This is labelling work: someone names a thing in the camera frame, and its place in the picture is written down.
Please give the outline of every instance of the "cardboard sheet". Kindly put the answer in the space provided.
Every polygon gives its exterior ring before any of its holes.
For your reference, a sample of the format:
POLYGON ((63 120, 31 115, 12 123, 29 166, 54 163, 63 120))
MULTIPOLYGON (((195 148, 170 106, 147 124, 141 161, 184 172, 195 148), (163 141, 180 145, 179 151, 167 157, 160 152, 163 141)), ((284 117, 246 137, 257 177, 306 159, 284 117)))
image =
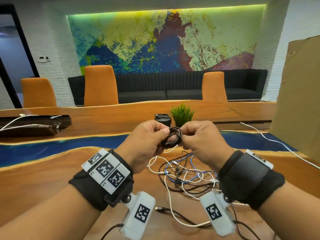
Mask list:
POLYGON ((320 163, 320 36, 289 43, 270 133, 320 163))

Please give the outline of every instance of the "orange high-back chair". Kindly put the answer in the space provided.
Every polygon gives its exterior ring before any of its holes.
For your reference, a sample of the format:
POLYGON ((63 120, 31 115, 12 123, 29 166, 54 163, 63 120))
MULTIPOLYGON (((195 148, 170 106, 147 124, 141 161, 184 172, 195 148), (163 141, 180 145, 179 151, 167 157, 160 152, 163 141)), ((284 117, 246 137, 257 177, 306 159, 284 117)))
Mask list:
POLYGON ((21 79, 24 108, 57 107, 50 81, 44 77, 21 79))
POLYGON ((112 66, 86 66, 84 77, 84 106, 119 104, 116 77, 112 66))
POLYGON ((202 100, 227 102, 223 72, 206 72, 202 80, 202 100))

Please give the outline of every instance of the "door frame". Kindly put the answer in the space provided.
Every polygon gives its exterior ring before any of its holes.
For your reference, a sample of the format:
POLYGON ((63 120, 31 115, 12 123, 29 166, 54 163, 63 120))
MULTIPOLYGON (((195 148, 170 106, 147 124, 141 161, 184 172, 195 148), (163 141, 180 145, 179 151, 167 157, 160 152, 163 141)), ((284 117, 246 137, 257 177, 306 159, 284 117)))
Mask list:
MULTIPOLYGON (((19 21, 19 18, 18 18, 18 14, 16 12, 16 9, 14 8, 14 5, 13 4, 4 4, 4 5, 0 5, 0 15, 1 14, 10 14, 13 18, 13 21, 14 21, 14 24, 17 28, 17 31, 18 31, 18 34, 19 34, 19 37, 21 39, 21 42, 22 42, 22 45, 23 45, 23 48, 26 52, 26 56, 29 60, 29 63, 30 63, 30 66, 31 66, 31 69, 33 71, 33 74, 35 77, 40 77, 39 76, 39 72, 37 70, 37 67, 36 67, 36 63, 35 61, 33 60, 33 57, 31 55, 31 51, 29 49, 29 46, 28 46, 28 42, 27 42, 27 39, 26 39, 26 36, 24 35, 23 33, 23 30, 22 30, 22 27, 21 27, 21 24, 20 24, 20 21, 19 21)), ((3 81, 3 84, 12 100, 12 103, 14 104, 14 107, 16 109, 21 109, 22 108, 22 105, 20 103, 20 100, 17 96, 17 93, 14 89, 14 86, 12 85, 12 82, 10 80, 10 77, 8 76, 8 73, 1 61, 1 58, 0 58, 0 76, 1 76, 1 79, 3 81)))

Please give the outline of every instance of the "colorful wall mural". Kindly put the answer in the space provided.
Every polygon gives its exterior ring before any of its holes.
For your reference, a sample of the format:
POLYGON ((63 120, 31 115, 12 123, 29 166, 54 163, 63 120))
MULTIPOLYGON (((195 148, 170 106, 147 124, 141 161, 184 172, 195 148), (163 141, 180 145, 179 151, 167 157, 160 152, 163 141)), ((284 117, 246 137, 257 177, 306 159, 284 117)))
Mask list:
POLYGON ((79 64, 116 74, 251 68, 265 5, 70 15, 79 64))

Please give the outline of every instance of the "human hand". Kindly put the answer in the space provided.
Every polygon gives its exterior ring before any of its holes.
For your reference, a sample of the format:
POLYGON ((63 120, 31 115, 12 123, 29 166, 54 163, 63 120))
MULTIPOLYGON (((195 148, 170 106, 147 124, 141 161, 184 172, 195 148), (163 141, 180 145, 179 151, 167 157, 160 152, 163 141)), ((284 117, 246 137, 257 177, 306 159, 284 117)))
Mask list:
POLYGON ((139 124, 114 151, 132 168, 133 173, 140 173, 147 166, 147 161, 163 153, 161 146, 170 133, 169 127, 155 120, 139 124))
POLYGON ((181 145, 185 149, 191 149, 201 162, 214 171, 218 172, 235 152, 211 121, 190 121, 181 130, 181 145))

